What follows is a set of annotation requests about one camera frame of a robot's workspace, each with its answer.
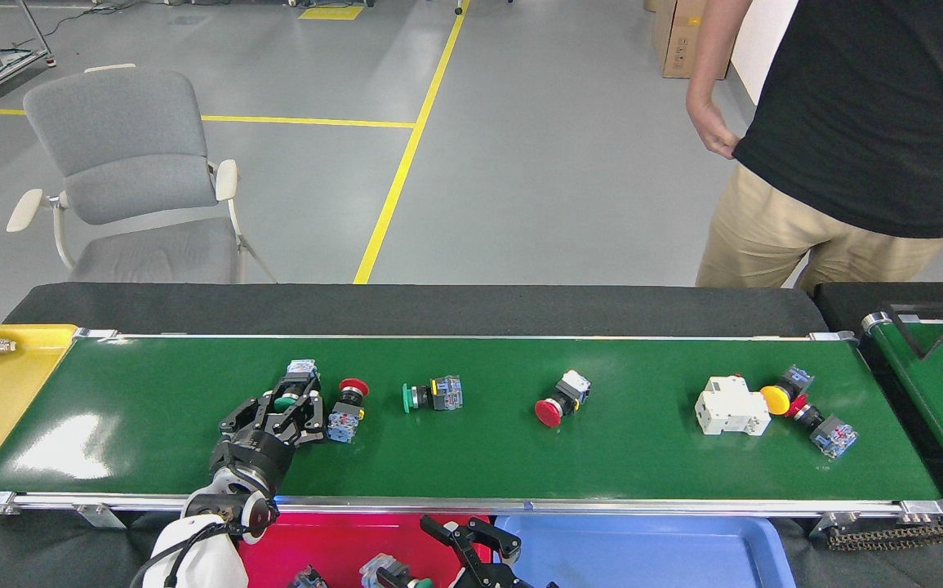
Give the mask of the person's right hand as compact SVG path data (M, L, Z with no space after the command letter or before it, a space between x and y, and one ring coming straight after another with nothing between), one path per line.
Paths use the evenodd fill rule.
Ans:
M726 160L735 160L735 149L741 138L730 130L713 98L687 96L685 107L704 148Z

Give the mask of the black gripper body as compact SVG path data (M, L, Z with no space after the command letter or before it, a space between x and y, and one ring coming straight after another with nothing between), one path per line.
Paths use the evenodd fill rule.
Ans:
M295 453L290 444L263 430L224 433L212 451L210 476L226 466L242 466L256 473L267 490L277 491Z
M512 567L508 565L492 566L492 587L547 587L556 588L556 581L546 581L545 583L531 583L524 577L520 577Z

